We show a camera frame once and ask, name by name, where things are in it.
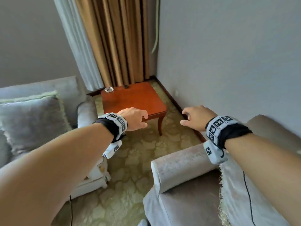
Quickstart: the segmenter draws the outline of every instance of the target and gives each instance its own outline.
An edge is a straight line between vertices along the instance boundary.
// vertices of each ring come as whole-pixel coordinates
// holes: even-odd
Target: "power cord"
[[[246,175],[245,175],[244,171],[243,171],[243,181],[245,182],[245,185],[246,185]],[[248,189],[248,186],[247,186],[247,185],[246,185],[246,191],[248,192],[249,201],[250,201],[250,210],[251,210],[251,219],[252,219],[252,223],[253,223],[254,226],[256,226],[255,223],[254,223],[254,219],[253,219],[253,211],[252,211],[251,196],[250,196],[249,189]]]
[[[69,196],[69,203],[70,203],[70,212],[71,212],[70,226],[72,226],[72,223],[73,223],[73,209],[72,209],[72,203],[71,203],[71,195]]]

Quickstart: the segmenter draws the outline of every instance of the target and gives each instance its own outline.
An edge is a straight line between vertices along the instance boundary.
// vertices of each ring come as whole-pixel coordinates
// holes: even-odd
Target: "gray sofa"
[[[266,116],[256,116],[246,125],[288,150],[301,149],[299,137]],[[154,186],[143,204],[152,226],[218,226],[222,221],[224,225],[253,225],[243,173],[233,158],[221,164],[220,172],[199,144],[160,157],[151,162],[151,168]],[[289,225],[247,176],[246,182],[256,225]]]
[[[0,88],[0,99],[28,97],[54,90],[60,94],[66,116],[73,128],[90,125],[98,118],[94,99],[86,95],[76,76]],[[6,137],[0,130],[0,167],[14,160],[9,156],[10,150]],[[87,178],[73,190],[71,197],[75,198],[99,187],[106,188],[108,180],[110,175],[107,172],[107,160],[102,157]]]

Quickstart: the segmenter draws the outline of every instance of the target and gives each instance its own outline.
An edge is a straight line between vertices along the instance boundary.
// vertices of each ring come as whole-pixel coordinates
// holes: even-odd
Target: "carpet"
[[[148,121],[146,129],[127,132],[122,147],[108,160],[112,177],[108,188],[72,200],[74,226],[137,226],[145,218],[142,199],[153,186],[151,161],[201,143],[191,129],[180,125],[182,115],[160,85],[155,80],[150,83],[167,105],[168,112],[162,123],[163,135],[158,133],[158,119]],[[98,114],[103,114],[101,96],[94,99]],[[68,202],[52,225],[70,225]]]

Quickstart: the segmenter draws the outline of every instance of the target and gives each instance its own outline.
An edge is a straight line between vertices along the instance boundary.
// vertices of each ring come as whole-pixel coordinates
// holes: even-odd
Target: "hand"
[[[146,128],[148,124],[142,122],[142,118],[148,118],[148,112],[146,110],[136,109],[134,107],[126,108],[119,111],[117,114],[123,116],[128,122],[128,131],[135,131],[137,129]]]
[[[199,107],[186,107],[182,113],[188,116],[188,120],[181,120],[181,125],[193,128],[199,132],[206,131],[205,127],[208,121],[217,116],[215,112],[202,105]]]

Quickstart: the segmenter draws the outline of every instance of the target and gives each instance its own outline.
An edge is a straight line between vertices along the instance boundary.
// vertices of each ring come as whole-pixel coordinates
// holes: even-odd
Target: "wooden side table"
[[[156,91],[148,82],[129,85],[128,88],[118,86],[113,92],[101,91],[104,113],[118,113],[120,110],[130,107],[146,110],[148,119],[159,118],[158,130],[162,135],[162,121],[167,113],[167,106],[159,98]]]

